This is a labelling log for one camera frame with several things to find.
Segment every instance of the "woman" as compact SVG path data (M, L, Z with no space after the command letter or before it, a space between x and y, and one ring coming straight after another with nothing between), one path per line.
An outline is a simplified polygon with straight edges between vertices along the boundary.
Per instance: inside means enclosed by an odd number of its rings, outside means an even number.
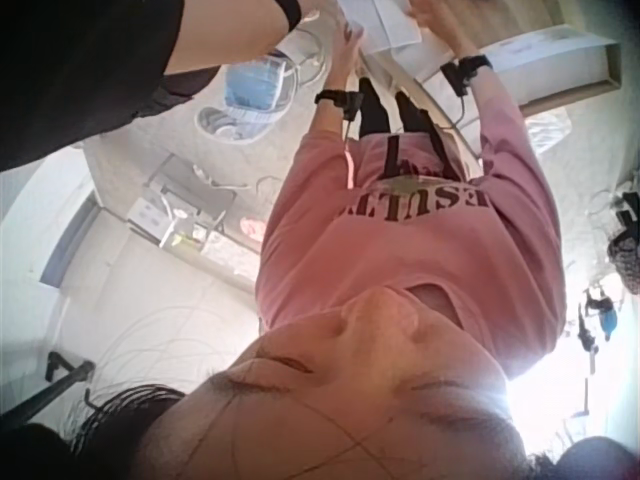
M0 172L189 101L326 0L13 2Z
M478 53L441 2L413 3L459 58ZM327 89L345 88L360 39L338 33ZM633 456L603 439L564 463L529 464L510 421L507 378L554 348L564 288L553 200L498 78L483 67L471 83L488 168L471 183L439 178L455 168L424 132L373 133L387 124L361 85L368 135L349 144L354 188L343 112L321 100L275 205L257 282L264 336L189 395L144 386L110 400L70 453L38 457L43 469L99 479L496 480L587 478L586 468L625 478ZM422 114L398 100L407 127L422 129ZM33 458L35 447L20 448L30 439L46 452L67 448L37 430L7 440L16 462L23 451Z

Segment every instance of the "nose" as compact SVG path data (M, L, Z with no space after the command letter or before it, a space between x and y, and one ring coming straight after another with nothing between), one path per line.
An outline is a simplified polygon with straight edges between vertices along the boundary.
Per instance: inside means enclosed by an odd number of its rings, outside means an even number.
M420 318L413 303L387 288L360 295L341 311L340 375L351 386L384 389L423 368L413 337Z

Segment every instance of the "paper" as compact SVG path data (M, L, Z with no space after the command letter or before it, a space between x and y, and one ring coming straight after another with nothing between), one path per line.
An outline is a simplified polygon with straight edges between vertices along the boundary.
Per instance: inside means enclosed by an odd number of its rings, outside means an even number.
M420 43L420 27L406 12L409 0L338 0L346 19L365 30L362 51L372 54Z

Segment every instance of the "hand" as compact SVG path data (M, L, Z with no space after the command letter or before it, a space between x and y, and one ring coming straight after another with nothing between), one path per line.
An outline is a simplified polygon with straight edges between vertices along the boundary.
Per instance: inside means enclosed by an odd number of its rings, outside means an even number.
M358 62L360 45L364 38L364 30L360 26L350 26L341 21L333 37L333 54L331 70L327 83L345 84L353 73Z
M428 28L445 42L458 58L478 54L460 23L444 0L410 0L411 12L418 25Z

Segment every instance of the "black sleeve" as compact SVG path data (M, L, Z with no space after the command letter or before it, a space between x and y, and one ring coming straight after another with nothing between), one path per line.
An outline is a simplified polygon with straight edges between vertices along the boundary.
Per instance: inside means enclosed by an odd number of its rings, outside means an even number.
M0 42L0 171L126 125L155 101L183 0L13 3Z

